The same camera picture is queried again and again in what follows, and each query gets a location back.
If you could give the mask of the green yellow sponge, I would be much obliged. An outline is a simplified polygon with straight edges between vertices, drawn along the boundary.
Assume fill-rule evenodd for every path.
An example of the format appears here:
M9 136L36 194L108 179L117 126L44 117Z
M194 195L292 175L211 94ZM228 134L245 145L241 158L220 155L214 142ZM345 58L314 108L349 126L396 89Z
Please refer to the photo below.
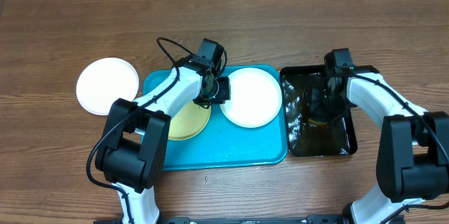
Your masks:
M313 119L308 119L307 121L309 124L313 124L315 126L327 126L328 122L326 121L319 121L319 120L313 120Z

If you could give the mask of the yellow plate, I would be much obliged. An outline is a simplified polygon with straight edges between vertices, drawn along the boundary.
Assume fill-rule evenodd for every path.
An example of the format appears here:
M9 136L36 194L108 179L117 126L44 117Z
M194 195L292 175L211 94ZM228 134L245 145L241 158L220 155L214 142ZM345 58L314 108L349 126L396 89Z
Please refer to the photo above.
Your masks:
M193 101L187 103L170 121L169 140L186 140L200 133L207 125L211 108L203 108Z

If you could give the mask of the white plate blue rim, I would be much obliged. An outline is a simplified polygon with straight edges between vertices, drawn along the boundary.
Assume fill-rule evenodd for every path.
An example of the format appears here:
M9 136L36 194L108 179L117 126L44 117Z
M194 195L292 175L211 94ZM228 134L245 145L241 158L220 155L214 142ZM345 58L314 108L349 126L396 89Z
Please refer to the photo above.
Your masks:
M281 88L265 70L244 67L229 75L230 99L221 104L223 114L237 126L257 128L271 122L281 109Z

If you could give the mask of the white pink plate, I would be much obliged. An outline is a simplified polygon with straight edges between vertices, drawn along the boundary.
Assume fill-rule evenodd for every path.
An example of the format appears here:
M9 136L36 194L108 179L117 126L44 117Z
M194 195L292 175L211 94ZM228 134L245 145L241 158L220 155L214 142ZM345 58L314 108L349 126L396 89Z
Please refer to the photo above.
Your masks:
M133 101L140 80L135 68L120 58L102 58L92 62L80 74L76 97L80 106L96 115L108 115L118 98Z

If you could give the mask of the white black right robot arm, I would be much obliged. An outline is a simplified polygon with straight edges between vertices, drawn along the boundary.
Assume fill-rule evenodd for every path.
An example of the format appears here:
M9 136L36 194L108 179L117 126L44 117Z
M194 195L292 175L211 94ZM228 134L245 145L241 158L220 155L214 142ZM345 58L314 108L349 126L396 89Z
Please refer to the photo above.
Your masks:
M442 210L426 202L448 193L448 114L428 112L390 87L373 66L306 67L302 114L331 126L361 108L381 130L375 186L345 206L338 223L402 223L410 209Z

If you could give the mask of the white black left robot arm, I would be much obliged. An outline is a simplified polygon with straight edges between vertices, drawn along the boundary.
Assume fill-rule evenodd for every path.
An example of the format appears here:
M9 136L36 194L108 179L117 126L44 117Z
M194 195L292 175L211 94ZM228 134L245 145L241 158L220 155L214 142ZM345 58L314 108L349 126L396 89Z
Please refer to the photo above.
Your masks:
M86 163L103 172L106 181L86 173L92 183L118 192L121 223L158 222L154 185L162 172L170 121L191 101L206 108L229 100L229 79L223 71L221 66L187 62L174 67L148 94L112 104L102 137Z

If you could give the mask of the teal plastic tray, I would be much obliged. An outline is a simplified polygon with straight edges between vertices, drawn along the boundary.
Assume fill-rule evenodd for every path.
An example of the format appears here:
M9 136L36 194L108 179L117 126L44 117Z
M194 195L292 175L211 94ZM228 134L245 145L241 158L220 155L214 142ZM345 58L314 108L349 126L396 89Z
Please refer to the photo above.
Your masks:
M205 128L186 140L169 140L165 171L277 164L288 152L283 108L267 124L246 128L211 106Z

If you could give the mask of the black water basin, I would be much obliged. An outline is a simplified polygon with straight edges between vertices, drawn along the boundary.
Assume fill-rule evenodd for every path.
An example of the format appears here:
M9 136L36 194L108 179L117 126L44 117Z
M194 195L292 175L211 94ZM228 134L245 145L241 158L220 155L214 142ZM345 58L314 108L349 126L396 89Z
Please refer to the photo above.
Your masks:
M309 124L303 117L303 92L310 76L323 76L323 65L284 67L280 86L286 123L288 150L295 157L352 155L358 149L354 124L349 114L328 122L327 126Z

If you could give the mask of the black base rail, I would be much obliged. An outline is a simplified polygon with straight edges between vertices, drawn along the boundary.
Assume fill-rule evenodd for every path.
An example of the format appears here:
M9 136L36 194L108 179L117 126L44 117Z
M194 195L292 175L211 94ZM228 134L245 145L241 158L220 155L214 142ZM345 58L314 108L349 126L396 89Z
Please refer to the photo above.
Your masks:
M216 218L191 220L183 218L162 218L158 221L161 224L344 224L349 220L339 215L309 215L299 218L258 218L258 219L235 219Z

